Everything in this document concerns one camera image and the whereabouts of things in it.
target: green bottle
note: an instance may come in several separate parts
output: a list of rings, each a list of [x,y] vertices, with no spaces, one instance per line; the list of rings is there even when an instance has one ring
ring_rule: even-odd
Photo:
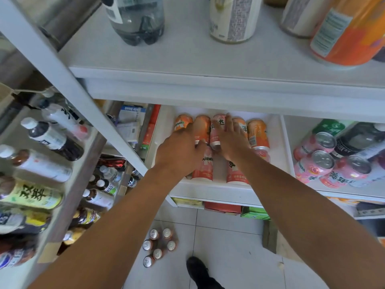
[[[348,120],[342,120],[342,119],[323,119],[313,129],[312,133],[317,134],[319,132],[327,132],[335,136],[353,123],[354,121],[348,121]]]

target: water bottle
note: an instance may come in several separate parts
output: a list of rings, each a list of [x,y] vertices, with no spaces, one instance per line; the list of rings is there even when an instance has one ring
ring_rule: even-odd
[[[129,45],[155,43],[164,31],[163,0],[102,0],[113,29]]]

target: shelf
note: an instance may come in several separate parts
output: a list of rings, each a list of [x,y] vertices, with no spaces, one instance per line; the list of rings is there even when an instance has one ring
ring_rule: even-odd
[[[208,0],[164,8],[165,33],[151,46],[125,44],[101,7],[60,57],[94,98],[385,122],[385,65],[318,63],[308,40],[279,29],[281,9],[263,5],[254,36],[226,45],[209,36]]]

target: foot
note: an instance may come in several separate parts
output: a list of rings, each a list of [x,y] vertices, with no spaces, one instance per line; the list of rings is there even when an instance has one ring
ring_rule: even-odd
[[[208,268],[205,264],[197,257],[189,257],[186,261],[187,271],[191,279],[197,284],[205,283],[210,277]]]

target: white floor tile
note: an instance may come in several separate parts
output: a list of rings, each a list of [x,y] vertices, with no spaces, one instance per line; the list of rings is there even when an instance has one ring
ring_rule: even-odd
[[[305,263],[283,258],[286,289],[328,289],[324,281]]]
[[[263,232],[263,220],[241,218],[206,210],[198,210],[196,225],[260,235]]]
[[[177,239],[177,248],[174,252],[157,261],[152,267],[145,268],[143,259],[148,255],[140,250],[123,289],[187,289],[190,284],[190,276],[186,269],[186,260],[193,254],[195,226],[154,221],[151,228],[162,231],[171,228]],[[164,247],[163,241],[158,246]]]
[[[174,208],[164,201],[155,216],[155,220],[195,225],[197,209]]]
[[[285,289],[282,258],[262,247],[260,235],[197,226],[194,255],[226,289]]]

